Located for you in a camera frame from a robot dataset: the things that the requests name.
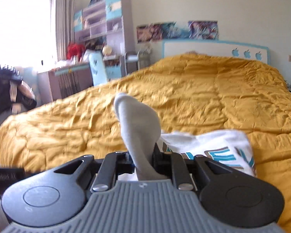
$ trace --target red object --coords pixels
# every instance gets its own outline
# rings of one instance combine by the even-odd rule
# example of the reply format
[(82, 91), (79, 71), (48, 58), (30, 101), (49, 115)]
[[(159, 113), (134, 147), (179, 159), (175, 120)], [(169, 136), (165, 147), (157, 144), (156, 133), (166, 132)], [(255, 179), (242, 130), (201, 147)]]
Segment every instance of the red object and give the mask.
[(78, 59), (80, 61), (80, 58), (83, 56), (85, 52), (85, 46), (81, 44), (76, 43), (69, 43), (68, 44), (68, 52), (67, 52), (67, 59), (71, 59), (73, 56), (78, 56)]

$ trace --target window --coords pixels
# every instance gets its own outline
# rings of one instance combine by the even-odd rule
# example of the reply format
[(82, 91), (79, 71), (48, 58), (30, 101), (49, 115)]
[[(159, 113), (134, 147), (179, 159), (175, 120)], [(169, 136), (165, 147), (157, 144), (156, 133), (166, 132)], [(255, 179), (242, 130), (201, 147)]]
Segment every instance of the window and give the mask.
[(41, 65), (51, 60), (51, 0), (0, 0), (0, 64)]

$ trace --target white headboard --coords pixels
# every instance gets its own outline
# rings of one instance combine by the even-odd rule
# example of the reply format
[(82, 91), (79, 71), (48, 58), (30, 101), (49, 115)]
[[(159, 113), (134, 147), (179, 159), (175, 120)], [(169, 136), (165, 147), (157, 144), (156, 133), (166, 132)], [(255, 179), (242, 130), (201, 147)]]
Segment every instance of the white headboard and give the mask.
[(238, 57), (248, 60), (260, 60), (269, 64), (269, 48), (246, 43), (236, 43), (220, 40), (164, 40), (162, 57), (196, 51), (221, 57)]

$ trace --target wall poster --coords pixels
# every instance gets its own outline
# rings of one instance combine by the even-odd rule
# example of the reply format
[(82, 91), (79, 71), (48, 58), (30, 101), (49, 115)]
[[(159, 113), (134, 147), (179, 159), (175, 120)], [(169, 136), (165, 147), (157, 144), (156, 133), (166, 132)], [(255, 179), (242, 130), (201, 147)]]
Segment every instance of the wall poster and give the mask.
[(163, 39), (219, 39), (217, 21), (152, 23), (137, 26), (138, 43)]

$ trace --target screw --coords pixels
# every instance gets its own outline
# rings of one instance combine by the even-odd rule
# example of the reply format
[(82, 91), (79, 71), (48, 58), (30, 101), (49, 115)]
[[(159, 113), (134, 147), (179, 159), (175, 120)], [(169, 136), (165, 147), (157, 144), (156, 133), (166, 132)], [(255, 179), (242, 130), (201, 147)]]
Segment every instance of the screw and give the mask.
[(181, 191), (192, 191), (194, 186), (190, 183), (182, 183), (178, 186), (178, 189)]
[(109, 187), (106, 184), (97, 184), (93, 186), (93, 190), (95, 192), (102, 192), (102, 191), (107, 191)]

